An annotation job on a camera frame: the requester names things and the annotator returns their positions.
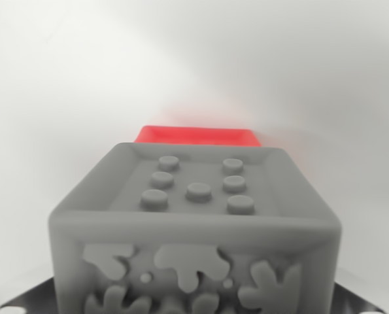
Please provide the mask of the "black-padded silver gripper left finger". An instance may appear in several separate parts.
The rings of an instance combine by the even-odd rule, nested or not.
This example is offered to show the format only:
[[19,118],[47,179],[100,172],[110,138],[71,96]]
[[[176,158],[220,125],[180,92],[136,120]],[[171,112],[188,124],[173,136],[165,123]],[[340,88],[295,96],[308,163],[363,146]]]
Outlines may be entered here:
[[0,305],[5,307],[18,307],[26,313],[58,313],[54,279],[51,277],[46,281],[28,288],[25,292],[19,293]]

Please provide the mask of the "black-padded silver gripper right finger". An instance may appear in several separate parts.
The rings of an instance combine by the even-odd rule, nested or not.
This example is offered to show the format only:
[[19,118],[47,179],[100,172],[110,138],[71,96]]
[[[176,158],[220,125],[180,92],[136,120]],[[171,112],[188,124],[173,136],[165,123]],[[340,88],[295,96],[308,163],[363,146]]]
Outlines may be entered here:
[[384,313],[381,308],[336,283],[334,286],[330,313],[358,314],[363,312]]

